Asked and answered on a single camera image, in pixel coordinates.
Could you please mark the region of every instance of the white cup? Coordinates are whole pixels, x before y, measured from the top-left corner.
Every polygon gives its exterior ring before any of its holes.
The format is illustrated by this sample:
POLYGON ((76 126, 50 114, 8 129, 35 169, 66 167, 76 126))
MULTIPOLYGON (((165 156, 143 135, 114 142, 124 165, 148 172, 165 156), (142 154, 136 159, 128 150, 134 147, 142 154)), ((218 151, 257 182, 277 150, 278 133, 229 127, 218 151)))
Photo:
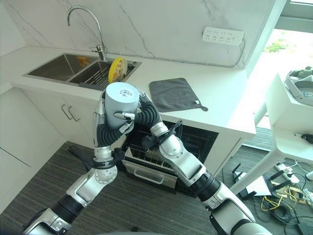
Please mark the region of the white cup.
POLYGON ((106 124, 112 130, 116 130, 126 123, 126 120, 114 117, 117 111, 135 114, 139 102, 139 91, 136 87, 124 83, 113 82, 106 88, 105 112, 106 124))

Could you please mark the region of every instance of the gray towel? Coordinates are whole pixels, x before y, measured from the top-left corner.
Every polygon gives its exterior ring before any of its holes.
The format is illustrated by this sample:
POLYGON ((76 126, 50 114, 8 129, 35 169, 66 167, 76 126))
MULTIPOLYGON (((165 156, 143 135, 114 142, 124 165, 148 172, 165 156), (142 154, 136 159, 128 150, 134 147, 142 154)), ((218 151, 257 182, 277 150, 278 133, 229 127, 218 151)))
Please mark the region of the gray towel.
POLYGON ((151 99, 160 112, 201 108, 198 97, 184 78, 154 81, 149 84, 151 99))

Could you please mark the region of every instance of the power strip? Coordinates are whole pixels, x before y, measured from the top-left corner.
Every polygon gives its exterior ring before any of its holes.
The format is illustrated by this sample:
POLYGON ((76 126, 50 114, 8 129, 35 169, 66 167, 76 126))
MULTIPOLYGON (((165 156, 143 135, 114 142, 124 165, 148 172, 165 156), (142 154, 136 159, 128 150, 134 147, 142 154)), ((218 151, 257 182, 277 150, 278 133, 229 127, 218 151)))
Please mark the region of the power strip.
POLYGON ((287 174, 292 174, 292 171, 290 170, 290 167, 287 167, 285 164, 281 163, 281 164, 277 164, 277 165, 275 166, 275 168, 276 168, 278 171, 283 170, 283 171, 284 171, 283 176, 284 176, 287 180, 291 180, 291 182, 294 183, 294 184, 299 183, 299 179, 298 179, 295 175, 292 175, 291 177, 288 177, 287 174))
POLYGON ((202 41, 238 46, 242 41, 244 32, 225 28, 205 27, 202 41))

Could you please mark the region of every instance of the cabinet door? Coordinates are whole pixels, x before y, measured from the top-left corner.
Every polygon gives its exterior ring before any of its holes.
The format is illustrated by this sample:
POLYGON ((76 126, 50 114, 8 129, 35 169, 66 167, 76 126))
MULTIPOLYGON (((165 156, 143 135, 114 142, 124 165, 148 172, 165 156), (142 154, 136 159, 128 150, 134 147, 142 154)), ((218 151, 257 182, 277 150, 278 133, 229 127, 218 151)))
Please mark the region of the cabinet door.
POLYGON ((0 146, 29 166, 41 162, 60 134, 18 88, 0 97, 0 146))
POLYGON ((90 137, 68 112, 69 106, 62 97, 33 91, 24 92, 65 140, 87 146, 90 137))
POLYGON ((85 130, 88 135, 88 139, 83 144, 86 147, 93 148, 93 113, 96 110, 98 105, 98 101, 93 100, 84 100, 84 99, 74 99, 71 97, 64 97, 68 106, 70 107, 70 111, 75 116, 75 119, 78 120, 78 123, 85 130))
POLYGON ((30 170, 30 167, 14 158, 2 148, 0 149, 0 213, 27 183, 22 176, 28 170, 30 170))

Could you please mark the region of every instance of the sink basin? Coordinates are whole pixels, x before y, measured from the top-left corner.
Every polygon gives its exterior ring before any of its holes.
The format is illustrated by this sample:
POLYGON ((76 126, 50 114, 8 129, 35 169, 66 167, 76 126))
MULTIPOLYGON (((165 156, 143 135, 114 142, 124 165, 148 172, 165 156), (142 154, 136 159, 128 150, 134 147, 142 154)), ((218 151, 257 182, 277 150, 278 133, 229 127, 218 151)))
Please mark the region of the sink basin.
POLYGON ((59 81, 67 81, 79 71, 96 61, 98 57, 62 54, 40 67, 25 74, 30 77, 43 77, 59 81))
MULTIPOLYGON (((80 86, 84 87, 102 87, 105 88, 108 82, 108 74, 111 67, 112 61, 97 61, 90 65, 88 68, 82 70, 78 73, 73 79, 69 82, 79 84, 80 86)), ((128 61, 127 66, 127 73, 119 80, 126 81, 127 78, 131 75, 134 71, 134 68, 137 67, 139 64, 137 62, 128 61)))
MULTIPOLYGON (((24 76, 66 83, 73 86, 104 90, 108 86, 108 74, 113 59, 101 61, 98 57, 62 54, 24 76)), ((126 81, 141 62, 128 61, 127 72, 119 80, 126 81)))

